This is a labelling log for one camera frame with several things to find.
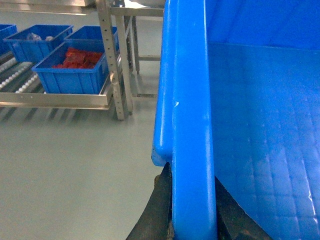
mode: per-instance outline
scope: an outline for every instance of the epoxy floor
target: epoxy floor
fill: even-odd
[[[0,23],[99,24],[96,13],[12,12]],[[160,54],[162,22],[137,27],[140,53]],[[159,62],[142,62],[139,91],[157,93],[158,76]],[[0,109],[0,239],[124,240],[162,170],[151,161],[155,107],[134,102],[124,121],[114,111]]]

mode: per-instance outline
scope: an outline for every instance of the blue bin rim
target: blue bin rim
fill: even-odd
[[[5,23],[1,23],[0,24],[0,27],[1,26],[6,26],[6,27],[4,27],[4,28],[0,28],[0,31],[3,31],[3,30],[6,30],[6,29],[8,29],[8,28],[12,28],[13,26],[17,26],[17,25],[15,25],[15,24],[10,24],[10,23],[8,23],[8,24],[5,24]]]
[[[67,42],[61,43],[55,50],[53,50],[47,57],[45,57],[42,61],[37,63],[35,66],[32,67],[32,71],[37,73],[96,73],[102,64],[102,60],[106,58],[106,53],[104,52],[102,57],[100,57],[99,61],[96,63],[94,68],[86,69],[86,68],[52,68],[52,67],[39,67],[45,60],[48,58],[51,58],[52,55],[54,55],[60,48],[63,47],[63,45],[67,45]]]
[[[5,42],[27,42],[27,43],[34,43],[35,40],[27,40],[27,39],[14,39],[14,37],[24,31],[27,31],[28,29],[30,28],[33,28],[35,26],[57,26],[57,25],[54,25],[54,24],[35,24],[35,25],[32,25],[20,32],[16,32],[15,34],[11,35],[11,36],[8,36],[6,38],[4,38],[3,40]],[[60,32],[57,36],[55,36],[51,41],[55,40],[56,38],[58,38],[61,34],[65,33],[66,31],[68,31],[69,29],[72,29],[74,26],[73,25],[58,25],[58,26],[64,26],[64,27],[67,27],[65,30],[63,30],[62,32]],[[51,42],[51,41],[46,41],[46,40],[37,40],[36,42],[37,43],[48,43],[48,42]]]
[[[80,27],[78,30],[74,31],[73,33],[71,33],[69,36],[65,37],[64,40],[81,40],[81,41],[102,41],[102,39],[82,39],[82,38],[72,38],[73,35],[77,34],[79,31],[81,31],[84,28],[100,28],[101,27],[99,25],[84,25],[82,27]],[[113,34],[116,34],[118,29],[116,26],[112,27],[112,31],[114,32]]]

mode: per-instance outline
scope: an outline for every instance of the large blue plastic bin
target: large blue plastic bin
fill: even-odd
[[[71,25],[34,25],[4,39],[18,62],[38,63],[63,43],[64,38],[72,33]],[[39,35],[42,40],[27,40],[30,33]]]
[[[214,175],[274,240],[320,239],[320,1],[167,0],[152,160],[175,240],[217,238]]]
[[[13,24],[0,24],[0,55],[10,50],[9,46],[3,41],[4,38],[17,32],[17,26]]]
[[[106,54],[103,54],[93,69],[52,68],[62,64],[68,47],[72,43],[64,42],[48,57],[39,62],[32,70],[38,73],[43,88],[48,94],[99,94],[108,76]],[[101,45],[86,45],[76,47],[79,50],[103,53]]]
[[[115,49],[119,50],[119,38],[117,27],[112,28]],[[67,36],[64,41],[72,43],[75,47],[86,46],[91,44],[103,45],[103,37],[100,26],[83,26],[79,30]]]

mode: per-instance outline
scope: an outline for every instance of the perforated metal post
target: perforated metal post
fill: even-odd
[[[96,0],[95,4],[100,21],[104,50],[107,57],[107,63],[110,73],[110,79],[113,85],[113,98],[115,103],[116,114],[119,120],[124,120],[124,102],[120,86],[121,75],[118,71],[117,52],[115,49],[115,40],[112,32],[110,3],[108,0]]]

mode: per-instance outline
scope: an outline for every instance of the metal upright post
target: metal upright post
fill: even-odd
[[[137,33],[137,20],[136,16],[132,17],[132,33],[133,33],[133,49],[134,49],[134,61],[135,70],[137,74],[140,74],[140,62],[139,62],[139,48],[138,48],[138,33]]]
[[[128,45],[127,45],[127,35],[130,34],[130,24],[128,24],[128,29],[125,28],[125,19],[123,16],[115,16],[118,37],[119,37],[119,46],[121,55],[121,64],[123,71],[123,81],[124,81],[124,90],[125,97],[128,106],[128,111],[132,113],[133,111],[133,102],[131,97],[131,87],[130,87],[130,67],[128,62]]]
[[[120,85],[121,75],[118,70],[117,52],[112,32],[110,3],[109,0],[96,0],[95,4],[100,21],[104,50],[107,57],[111,84],[113,86],[113,98],[115,103],[116,114],[119,120],[124,120],[124,102]]]

